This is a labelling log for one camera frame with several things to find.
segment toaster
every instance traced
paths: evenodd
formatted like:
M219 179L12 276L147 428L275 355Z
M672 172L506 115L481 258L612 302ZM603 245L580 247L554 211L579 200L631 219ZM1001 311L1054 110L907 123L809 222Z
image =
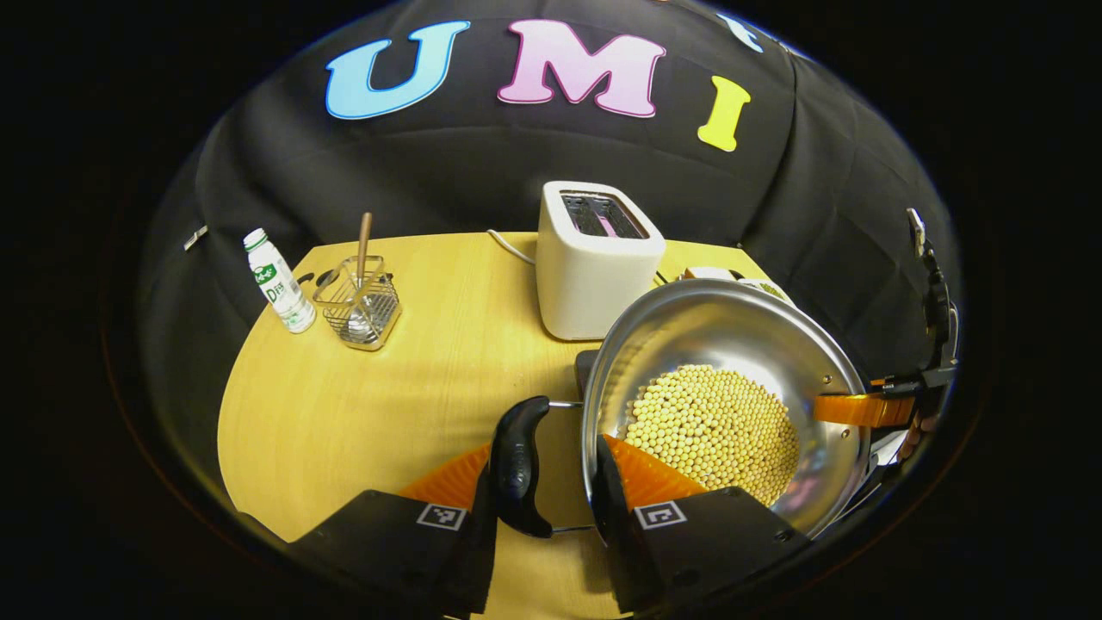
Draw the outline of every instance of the toaster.
M624 192L598 183L543 185L536 290L543 326L561 340L601 340L650 290L666 239Z

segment wooden table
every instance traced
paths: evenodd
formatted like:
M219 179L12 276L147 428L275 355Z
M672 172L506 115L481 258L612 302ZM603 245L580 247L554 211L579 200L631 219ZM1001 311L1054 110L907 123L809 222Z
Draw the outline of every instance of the wooden table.
M536 255L534 232L503 236ZM294 273L321 274L355 252L355 241L315 247ZM525 399L580 400L574 357L601 345L551 337L534 267L486 232L374 239L369 252L385 258L403 305L381 350L345 347L320 312L291 335L266 308L223 396L218 458L230 499L288 542L366 489L397 492L485 444ZM695 265L766 276L741 249L667 242L663 276ZM592 523L580 428L580 411L555 410L537 431L536 503L554 526ZM499 523L497 532L486 618L622 616L595 531L539 540Z

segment letter m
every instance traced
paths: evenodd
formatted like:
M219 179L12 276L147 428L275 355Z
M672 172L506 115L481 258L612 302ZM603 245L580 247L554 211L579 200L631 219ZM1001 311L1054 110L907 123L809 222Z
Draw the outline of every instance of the letter m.
M666 55L661 45L622 34L590 54L573 29L562 22L521 20L512 22L509 30L520 35L520 51L512 83L497 93L503 101L543 104L553 99L554 91L544 83L550 67L572 104L582 101L607 75L608 87L594 97L598 107L640 118L655 116L650 83L655 64Z

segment black pan handle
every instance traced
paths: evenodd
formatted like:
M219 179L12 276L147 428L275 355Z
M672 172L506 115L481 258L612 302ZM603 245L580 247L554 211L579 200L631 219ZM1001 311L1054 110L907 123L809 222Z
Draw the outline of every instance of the black pan handle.
M489 450L490 497L497 516L517 532L551 537L551 524L536 510L540 458L536 425L551 409L547 396L521 401L501 416Z

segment wire basket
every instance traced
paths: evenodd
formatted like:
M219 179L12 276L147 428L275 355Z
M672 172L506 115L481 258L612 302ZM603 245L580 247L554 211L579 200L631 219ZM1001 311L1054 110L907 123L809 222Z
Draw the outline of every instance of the wire basket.
M342 260L325 281L318 281L314 302L342 342L377 351L390 336L402 306L382 257L365 258L363 281L356 278L356 260L355 255Z

